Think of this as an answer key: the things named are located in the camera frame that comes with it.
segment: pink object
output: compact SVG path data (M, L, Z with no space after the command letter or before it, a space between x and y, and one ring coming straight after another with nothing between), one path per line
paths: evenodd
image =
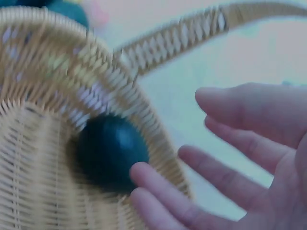
M109 21L109 15L103 11L99 0L83 0L81 5L83 6L92 27L101 27Z

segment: woven basket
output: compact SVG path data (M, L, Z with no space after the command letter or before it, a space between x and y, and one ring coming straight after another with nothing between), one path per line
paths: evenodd
M137 77L215 35L278 15L307 16L307 10L279 3L213 7L112 52L46 9L1 9L0 229L145 228L128 197L98 191L73 163L69 140L105 111L130 119L148 144L150 164L191 197Z

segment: hand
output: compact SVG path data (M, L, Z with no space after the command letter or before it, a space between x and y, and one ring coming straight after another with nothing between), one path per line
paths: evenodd
M263 187L199 149L181 147L188 166L247 211L232 221L202 210L149 165L137 163L131 177L139 188L131 199L149 229L306 230L307 88L250 83L200 89L196 100L208 129L273 174L273 183Z

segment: teal object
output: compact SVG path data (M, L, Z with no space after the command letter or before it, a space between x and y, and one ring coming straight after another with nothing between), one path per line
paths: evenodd
M50 4L53 0L17 0L16 5L19 6L31 6L31 7L43 7Z
M0 0L0 7L15 6L16 4L17 0Z
M50 11L60 13L89 28L89 22L82 6L73 2L56 0L47 5Z
M149 161L140 132L125 118L101 114L88 120L77 142L76 159L90 182L104 191L130 194L130 168Z

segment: basket handle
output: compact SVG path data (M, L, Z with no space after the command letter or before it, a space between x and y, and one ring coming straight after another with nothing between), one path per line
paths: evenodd
M307 17L307 9L277 2L233 3L164 25L114 51L133 81L167 61L237 26L274 16Z

